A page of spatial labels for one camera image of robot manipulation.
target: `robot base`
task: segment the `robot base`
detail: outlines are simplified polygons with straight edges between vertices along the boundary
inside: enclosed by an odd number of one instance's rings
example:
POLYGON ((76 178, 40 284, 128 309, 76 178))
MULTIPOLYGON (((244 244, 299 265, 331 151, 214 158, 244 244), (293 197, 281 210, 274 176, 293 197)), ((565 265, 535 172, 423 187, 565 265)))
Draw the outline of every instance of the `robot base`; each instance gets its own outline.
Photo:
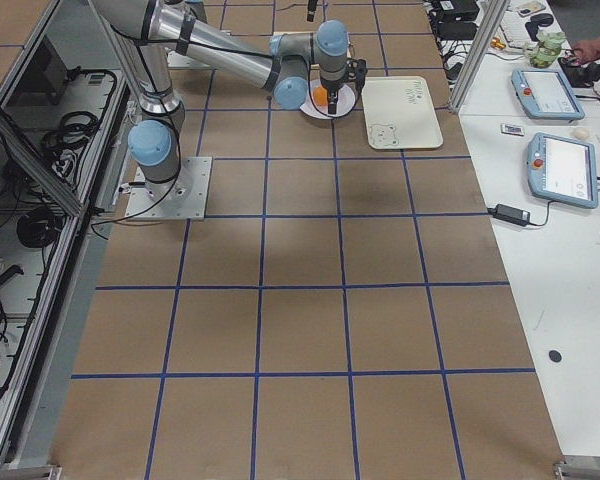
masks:
MULTIPOLYGON (((209 193, 211 178, 211 157, 187 157, 182 159, 181 175, 187 175, 191 180, 191 191, 186 197, 164 201, 148 212, 133 217, 133 221, 147 220, 203 220, 209 193)), ((144 175, 138 168, 135 182, 144 182, 144 175)), ((134 215, 151 207, 155 199, 151 198, 144 188, 134 188, 131 191, 125 216, 134 215)))

